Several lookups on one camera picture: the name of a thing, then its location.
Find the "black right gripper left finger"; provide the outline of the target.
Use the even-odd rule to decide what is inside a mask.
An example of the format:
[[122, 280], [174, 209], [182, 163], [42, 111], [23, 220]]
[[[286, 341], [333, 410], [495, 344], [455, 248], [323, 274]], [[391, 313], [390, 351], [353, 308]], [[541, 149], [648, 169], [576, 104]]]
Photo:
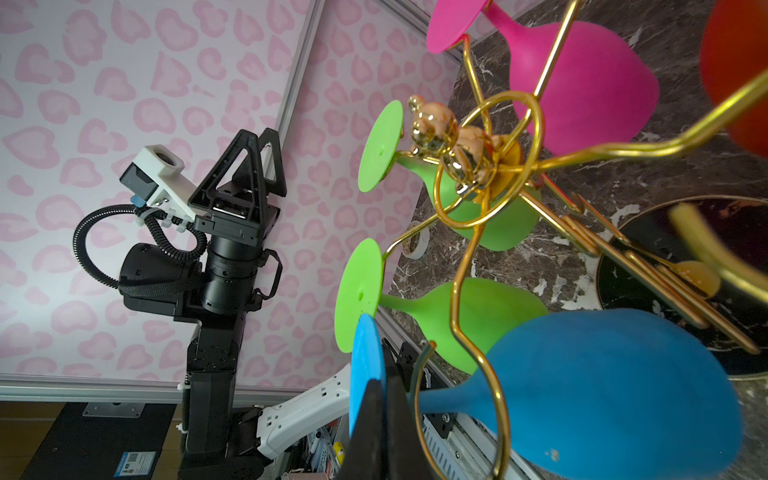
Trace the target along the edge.
[[399, 381], [389, 378], [387, 385], [370, 380], [356, 417], [351, 443], [337, 479], [396, 479], [394, 457], [390, 453], [390, 400]]

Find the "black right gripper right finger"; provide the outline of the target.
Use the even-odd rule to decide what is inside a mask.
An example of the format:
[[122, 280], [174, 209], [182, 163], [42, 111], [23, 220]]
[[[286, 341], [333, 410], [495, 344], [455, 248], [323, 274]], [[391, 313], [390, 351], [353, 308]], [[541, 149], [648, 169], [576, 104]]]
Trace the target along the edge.
[[386, 457], [389, 479], [435, 479], [417, 435], [412, 408], [391, 345], [382, 342], [387, 372]]

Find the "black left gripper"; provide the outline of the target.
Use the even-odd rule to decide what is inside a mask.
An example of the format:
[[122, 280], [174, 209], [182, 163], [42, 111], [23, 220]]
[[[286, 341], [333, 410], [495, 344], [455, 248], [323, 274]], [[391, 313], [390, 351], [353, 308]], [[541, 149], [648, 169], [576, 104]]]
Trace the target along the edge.
[[255, 157], [267, 191], [287, 195], [279, 132], [265, 128], [258, 140], [255, 133], [240, 130], [188, 201], [200, 211], [196, 230], [238, 243], [265, 241], [281, 211], [259, 197]]

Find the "blue wine glass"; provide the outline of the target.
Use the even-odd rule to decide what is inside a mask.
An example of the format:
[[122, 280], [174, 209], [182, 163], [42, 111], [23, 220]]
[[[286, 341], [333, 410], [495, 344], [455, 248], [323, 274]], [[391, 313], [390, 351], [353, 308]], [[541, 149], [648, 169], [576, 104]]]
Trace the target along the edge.
[[[570, 479], [700, 479], [726, 470], [742, 446], [738, 396], [694, 336], [636, 309], [564, 311], [507, 332], [488, 353], [506, 400], [513, 451]], [[363, 315], [351, 400], [384, 379], [373, 319]], [[497, 432], [483, 371], [428, 389], [412, 408], [463, 413]]]

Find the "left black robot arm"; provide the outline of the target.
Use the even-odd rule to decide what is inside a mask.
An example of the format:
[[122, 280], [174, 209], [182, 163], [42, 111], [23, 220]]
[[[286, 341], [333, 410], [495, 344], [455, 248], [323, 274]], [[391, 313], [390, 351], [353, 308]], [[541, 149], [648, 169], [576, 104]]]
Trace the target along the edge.
[[258, 416], [233, 406], [246, 316], [268, 294], [255, 285], [275, 257], [265, 239], [280, 210], [270, 195], [287, 192], [277, 131], [238, 132], [199, 184], [179, 157], [144, 148], [121, 175], [133, 202], [165, 211], [203, 235], [203, 251], [171, 256], [158, 244], [134, 246], [123, 262], [127, 307], [188, 322], [196, 329], [182, 382], [182, 479], [255, 479], [266, 460], [255, 437]]

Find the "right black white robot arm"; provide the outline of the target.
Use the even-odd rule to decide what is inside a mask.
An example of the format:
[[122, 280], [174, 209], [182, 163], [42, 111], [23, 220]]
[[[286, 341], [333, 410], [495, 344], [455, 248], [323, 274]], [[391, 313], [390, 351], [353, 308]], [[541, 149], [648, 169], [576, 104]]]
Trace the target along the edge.
[[[408, 393], [395, 360], [383, 353], [384, 379], [365, 384], [360, 401], [351, 400], [347, 365], [326, 381], [278, 405], [258, 419], [258, 452], [274, 459], [289, 446], [343, 415], [353, 426], [338, 479], [434, 479], [419, 442]], [[359, 408], [352, 417], [352, 408]]]

